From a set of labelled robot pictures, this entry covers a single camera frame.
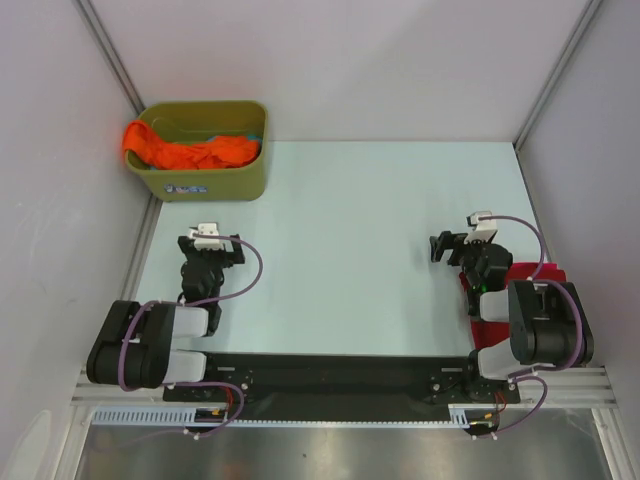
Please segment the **orange t shirt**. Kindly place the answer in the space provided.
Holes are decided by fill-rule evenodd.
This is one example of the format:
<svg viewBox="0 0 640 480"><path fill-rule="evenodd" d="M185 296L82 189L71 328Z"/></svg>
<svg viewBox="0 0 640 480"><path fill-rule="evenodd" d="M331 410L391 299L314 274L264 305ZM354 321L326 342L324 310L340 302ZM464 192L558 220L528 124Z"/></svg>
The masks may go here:
<svg viewBox="0 0 640 480"><path fill-rule="evenodd" d="M220 170L249 165L261 153L262 145L225 146L213 143L191 145L163 140L148 124L136 120L125 129L122 151L135 153L156 170Z"/></svg>

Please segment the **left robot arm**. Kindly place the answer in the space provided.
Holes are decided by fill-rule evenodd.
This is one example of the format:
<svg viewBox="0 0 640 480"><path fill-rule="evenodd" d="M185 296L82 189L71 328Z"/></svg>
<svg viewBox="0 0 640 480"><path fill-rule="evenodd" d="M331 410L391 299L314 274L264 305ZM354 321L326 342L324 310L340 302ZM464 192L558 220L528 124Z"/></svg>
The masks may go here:
<svg viewBox="0 0 640 480"><path fill-rule="evenodd" d="M240 236L216 236L215 228L178 238L185 255L181 293L175 302L113 302L86 361L93 384L125 391L185 383L197 398L214 397L221 376L206 355L172 346L176 339L206 338L218 329L224 270L245 262Z"/></svg>

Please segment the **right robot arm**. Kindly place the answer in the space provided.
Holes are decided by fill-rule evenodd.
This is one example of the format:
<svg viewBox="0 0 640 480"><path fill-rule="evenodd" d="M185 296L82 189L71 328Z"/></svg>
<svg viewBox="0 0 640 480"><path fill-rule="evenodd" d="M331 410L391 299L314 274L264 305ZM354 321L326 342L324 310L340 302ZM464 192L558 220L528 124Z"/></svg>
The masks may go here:
<svg viewBox="0 0 640 480"><path fill-rule="evenodd" d="M430 259L460 269L475 366L461 376L463 393L484 401L497 380L588 364L593 336L573 283L557 265L516 262L492 239L443 231L429 238Z"/></svg>

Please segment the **folded pink cloth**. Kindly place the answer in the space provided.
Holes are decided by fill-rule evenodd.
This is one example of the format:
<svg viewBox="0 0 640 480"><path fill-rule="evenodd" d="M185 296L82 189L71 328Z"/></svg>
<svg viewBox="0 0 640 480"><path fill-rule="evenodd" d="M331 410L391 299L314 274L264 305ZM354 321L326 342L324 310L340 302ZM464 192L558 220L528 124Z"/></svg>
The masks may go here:
<svg viewBox="0 0 640 480"><path fill-rule="evenodd" d="M541 271L556 272L556 271L561 271L561 268L556 263L544 263Z"/></svg>

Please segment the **folded red t shirt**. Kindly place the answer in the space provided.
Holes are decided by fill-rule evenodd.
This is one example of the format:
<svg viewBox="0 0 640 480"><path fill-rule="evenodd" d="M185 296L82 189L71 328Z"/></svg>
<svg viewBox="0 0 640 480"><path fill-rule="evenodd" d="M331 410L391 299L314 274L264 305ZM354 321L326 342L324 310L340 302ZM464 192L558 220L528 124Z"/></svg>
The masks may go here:
<svg viewBox="0 0 640 480"><path fill-rule="evenodd" d="M506 273L504 287L507 287L509 280L524 280L534 272L537 264L535 262L514 263ZM554 280L566 282L566 272L540 272L538 280ZM471 333L476 349L492 347L509 338L509 324L497 320L484 320L479 313L480 291L473 291L463 273L459 274L460 284L465 293L465 305L471 322Z"/></svg>

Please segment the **olive green plastic bin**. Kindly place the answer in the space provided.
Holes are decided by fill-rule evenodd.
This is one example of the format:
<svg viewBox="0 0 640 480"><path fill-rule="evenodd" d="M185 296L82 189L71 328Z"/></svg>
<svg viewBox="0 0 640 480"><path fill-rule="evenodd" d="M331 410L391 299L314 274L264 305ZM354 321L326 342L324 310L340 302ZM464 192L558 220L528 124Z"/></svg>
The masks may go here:
<svg viewBox="0 0 640 480"><path fill-rule="evenodd" d="M171 143L204 143L213 135L256 135L261 153L247 166L220 170L156 170L133 152L123 153L126 167L158 199L172 201L254 200L266 186L268 113L252 100L175 101L158 103L136 120L148 124Z"/></svg>

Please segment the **teal t shirt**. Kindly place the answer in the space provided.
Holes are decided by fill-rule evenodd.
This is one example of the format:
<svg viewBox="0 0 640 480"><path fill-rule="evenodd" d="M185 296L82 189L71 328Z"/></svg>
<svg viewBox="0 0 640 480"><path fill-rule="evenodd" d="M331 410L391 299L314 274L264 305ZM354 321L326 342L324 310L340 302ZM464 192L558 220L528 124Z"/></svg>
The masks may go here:
<svg viewBox="0 0 640 480"><path fill-rule="evenodd" d="M262 138L256 135L213 135L207 143L225 146L246 146L249 144L262 145Z"/></svg>

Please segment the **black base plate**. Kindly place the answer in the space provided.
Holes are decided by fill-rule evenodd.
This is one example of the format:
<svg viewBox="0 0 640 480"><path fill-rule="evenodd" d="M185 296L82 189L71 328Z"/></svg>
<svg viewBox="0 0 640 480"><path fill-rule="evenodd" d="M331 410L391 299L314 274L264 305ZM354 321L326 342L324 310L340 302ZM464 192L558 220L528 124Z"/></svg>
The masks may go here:
<svg viewBox="0 0 640 480"><path fill-rule="evenodd" d="M520 401L504 380L480 376L469 357L209 353L205 386L175 387L166 402L221 402L236 386L243 420L283 422L427 422L451 404Z"/></svg>

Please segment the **aluminium rail frame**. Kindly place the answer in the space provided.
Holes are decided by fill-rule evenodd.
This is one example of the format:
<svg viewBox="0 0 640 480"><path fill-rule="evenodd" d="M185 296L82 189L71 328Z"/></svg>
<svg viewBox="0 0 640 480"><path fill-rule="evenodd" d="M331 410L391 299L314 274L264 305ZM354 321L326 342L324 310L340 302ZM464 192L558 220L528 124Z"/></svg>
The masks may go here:
<svg viewBox="0 0 640 480"><path fill-rule="evenodd" d="M577 369L562 372L540 372L548 393L544 408L607 409L617 408L617 401L607 372L603 367ZM71 397L72 405L80 406L154 406L164 403L164 389L140 389L125 392L118 386L98 385L89 382L82 373Z"/></svg>

